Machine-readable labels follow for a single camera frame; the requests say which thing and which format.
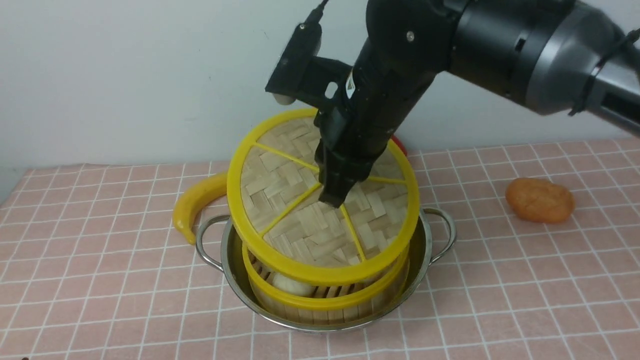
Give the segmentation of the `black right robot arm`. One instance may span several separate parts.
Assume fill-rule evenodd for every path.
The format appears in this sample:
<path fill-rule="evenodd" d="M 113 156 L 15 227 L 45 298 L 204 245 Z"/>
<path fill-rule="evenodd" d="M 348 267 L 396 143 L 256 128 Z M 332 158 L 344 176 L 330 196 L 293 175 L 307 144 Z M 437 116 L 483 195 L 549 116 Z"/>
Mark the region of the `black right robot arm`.
<path fill-rule="evenodd" d="M 318 200 L 338 208 L 439 73 L 540 116 L 589 112 L 639 134 L 639 31 L 579 0 L 370 0 L 367 38 L 320 115 Z"/>

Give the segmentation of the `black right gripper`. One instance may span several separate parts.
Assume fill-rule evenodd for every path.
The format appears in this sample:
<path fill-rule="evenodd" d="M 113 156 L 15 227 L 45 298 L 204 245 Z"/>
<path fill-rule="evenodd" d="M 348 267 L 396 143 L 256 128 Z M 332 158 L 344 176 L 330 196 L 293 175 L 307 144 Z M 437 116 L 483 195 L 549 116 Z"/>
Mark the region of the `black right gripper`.
<path fill-rule="evenodd" d="M 351 67 L 325 59 L 340 89 L 316 119 L 318 201 L 332 208 L 370 176 L 387 143 L 442 70 L 432 38 L 368 38 Z"/>

